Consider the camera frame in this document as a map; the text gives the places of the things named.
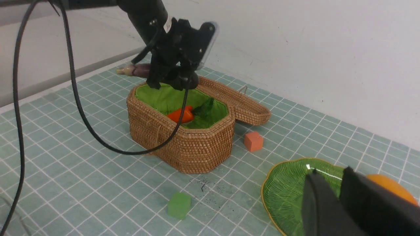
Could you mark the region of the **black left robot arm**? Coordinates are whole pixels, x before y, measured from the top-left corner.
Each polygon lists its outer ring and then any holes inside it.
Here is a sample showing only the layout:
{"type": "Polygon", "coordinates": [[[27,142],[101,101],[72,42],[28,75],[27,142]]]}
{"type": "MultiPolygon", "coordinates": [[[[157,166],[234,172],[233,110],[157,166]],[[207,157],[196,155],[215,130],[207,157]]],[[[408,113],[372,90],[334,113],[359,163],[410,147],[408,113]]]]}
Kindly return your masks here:
{"type": "Polygon", "coordinates": [[[153,89],[159,89],[162,83],[176,90],[195,89],[199,83],[196,71],[204,66],[218,33],[215,22],[204,22],[195,29],[188,20],[169,16],[161,0],[50,0],[49,3],[59,7],[64,20],[67,10],[120,7],[146,46],[131,66],[117,73],[145,78],[153,89]]]}

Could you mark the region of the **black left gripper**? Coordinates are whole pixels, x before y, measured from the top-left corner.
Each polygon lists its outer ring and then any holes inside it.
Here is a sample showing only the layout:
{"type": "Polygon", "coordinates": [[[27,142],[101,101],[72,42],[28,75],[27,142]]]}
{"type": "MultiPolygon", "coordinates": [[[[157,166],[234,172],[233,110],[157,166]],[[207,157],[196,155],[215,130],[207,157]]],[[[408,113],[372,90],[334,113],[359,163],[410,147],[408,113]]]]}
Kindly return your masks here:
{"type": "Polygon", "coordinates": [[[152,51],[146,83],[152,89],[160,89],[162,83],[176,90],[195,89],[199,83],[196,71],[204,56],[200,31],[186,19],[171,22],[171,29],[152,51]]]}

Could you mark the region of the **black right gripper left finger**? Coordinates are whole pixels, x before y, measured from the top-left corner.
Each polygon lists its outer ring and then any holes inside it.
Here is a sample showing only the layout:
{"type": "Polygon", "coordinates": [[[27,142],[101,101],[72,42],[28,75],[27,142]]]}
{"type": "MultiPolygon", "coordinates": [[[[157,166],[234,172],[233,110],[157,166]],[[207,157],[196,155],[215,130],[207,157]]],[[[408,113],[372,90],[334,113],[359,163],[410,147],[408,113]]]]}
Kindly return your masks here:
{"type": "Polygon", "coordinates": [[[361,235],[361,229],[347,214],[328,182],[316,170],[305,177],[302,221],[306,236],[361,235]]]}

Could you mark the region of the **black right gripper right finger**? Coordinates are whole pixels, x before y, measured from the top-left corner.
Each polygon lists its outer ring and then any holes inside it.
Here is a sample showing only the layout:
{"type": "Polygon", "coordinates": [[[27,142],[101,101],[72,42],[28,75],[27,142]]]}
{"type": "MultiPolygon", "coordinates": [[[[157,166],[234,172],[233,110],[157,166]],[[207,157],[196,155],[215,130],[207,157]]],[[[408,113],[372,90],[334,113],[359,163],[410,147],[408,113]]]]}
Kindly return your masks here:
{"type": "Polygon", "coordinates": [[[370,236],[418,236],[420,210],[402,197],[355,173],[343,170],[340,202],[353,221],[370,236]]]}

